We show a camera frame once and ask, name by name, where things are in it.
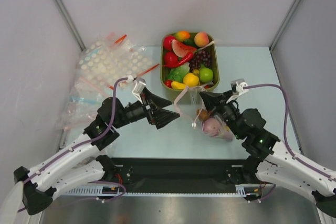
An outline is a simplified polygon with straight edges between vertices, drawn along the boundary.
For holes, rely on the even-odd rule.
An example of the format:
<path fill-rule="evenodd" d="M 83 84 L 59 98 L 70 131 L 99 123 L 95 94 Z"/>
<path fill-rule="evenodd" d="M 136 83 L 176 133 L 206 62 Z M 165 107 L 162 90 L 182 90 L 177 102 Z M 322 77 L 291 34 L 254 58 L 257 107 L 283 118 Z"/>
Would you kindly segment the clear zip top bag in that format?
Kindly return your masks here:
<path fill-rule="evenodd" d="M 184 119 L 189 121 L 192 129 L 198 130 L 199 132 L 203 132 L 203 123 L 197 117 L 197 112 L 200 110 L 206 110 L 205 105 L 200 97 L 200 92 L 205 91 L 203 86 L 196 86 L 196 87 L 188 87 L 175 98 L 173 102 L 173 106 L 177 113 Z M 221 128 L 219 134 L 217 136 L 213 136 L 212 138 L 221 138 L 226 142 L 231 142 L 235 139 L 234 134 L 231 132 L 229 127 L 219 121 L 221 124 Z"/>

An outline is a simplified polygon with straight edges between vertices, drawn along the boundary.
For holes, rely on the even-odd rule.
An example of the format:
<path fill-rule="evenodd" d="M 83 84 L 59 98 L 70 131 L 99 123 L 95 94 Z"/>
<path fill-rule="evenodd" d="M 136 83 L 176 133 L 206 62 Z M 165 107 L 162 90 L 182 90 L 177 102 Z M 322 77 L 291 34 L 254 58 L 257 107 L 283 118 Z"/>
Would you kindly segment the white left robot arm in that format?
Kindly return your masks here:
<path fill-rule="evenodd" d="M 141 119 L 161 129 L 179 118 L 178 113 L 166 109 L 171 101 L 147 88 L 139 96 L 127 106 L 116 97 L 106 98 L 96 118 L 67 147 L 35 167 L 21 166 L 14 171 L 14 181 L 24 184 L 23 205 L 29 215 L 44 211 L 60 195 L 83 184 L 115 182 L 117 168 L 102 151 L 120 136 L 117 129 Z"/>

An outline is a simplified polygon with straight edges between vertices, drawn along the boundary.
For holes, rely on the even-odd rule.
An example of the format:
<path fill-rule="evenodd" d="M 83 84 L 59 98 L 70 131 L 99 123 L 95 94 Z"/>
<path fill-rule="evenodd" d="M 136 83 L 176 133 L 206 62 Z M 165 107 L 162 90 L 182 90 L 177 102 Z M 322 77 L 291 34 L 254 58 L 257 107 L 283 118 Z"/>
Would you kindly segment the pink toy onion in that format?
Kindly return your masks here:
<path fill-rule="evenodd" d="M 203 132 L 209 136 L 217 136 L 221 129 L 221 124 L 215 118 L 209 118 L 203 123 Z"/>

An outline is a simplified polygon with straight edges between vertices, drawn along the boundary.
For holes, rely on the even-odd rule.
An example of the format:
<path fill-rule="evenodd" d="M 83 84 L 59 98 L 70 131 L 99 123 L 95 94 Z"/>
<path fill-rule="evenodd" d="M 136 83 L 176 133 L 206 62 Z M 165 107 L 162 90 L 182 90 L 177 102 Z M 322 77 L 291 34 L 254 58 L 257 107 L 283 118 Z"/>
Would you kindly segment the brown toy kiwi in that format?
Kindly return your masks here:
<path fill-rule="evenodd" d="M 210 115 L 206 110 L 200 110 L 197 112 L 197 118 L 201 121 L 204 122 L 209 119 Z"/>

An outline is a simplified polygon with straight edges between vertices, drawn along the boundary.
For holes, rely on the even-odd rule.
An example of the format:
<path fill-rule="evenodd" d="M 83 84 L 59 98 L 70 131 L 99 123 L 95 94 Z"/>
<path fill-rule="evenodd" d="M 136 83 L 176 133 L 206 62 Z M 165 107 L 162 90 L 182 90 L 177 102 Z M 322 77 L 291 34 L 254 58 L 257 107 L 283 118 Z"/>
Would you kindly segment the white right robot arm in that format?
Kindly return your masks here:
<path fill-rule="evenodd" d="M 265 129 L 266 121 L 257 109 L 240 112 L 231 91 L 201 92 L 206 110 L 221 119 L 249 154 L 242 169 L 243 179 L 279 185 L 315 203 L 335 217 L 335 171 L 294 152 L 285 141 Z"/>

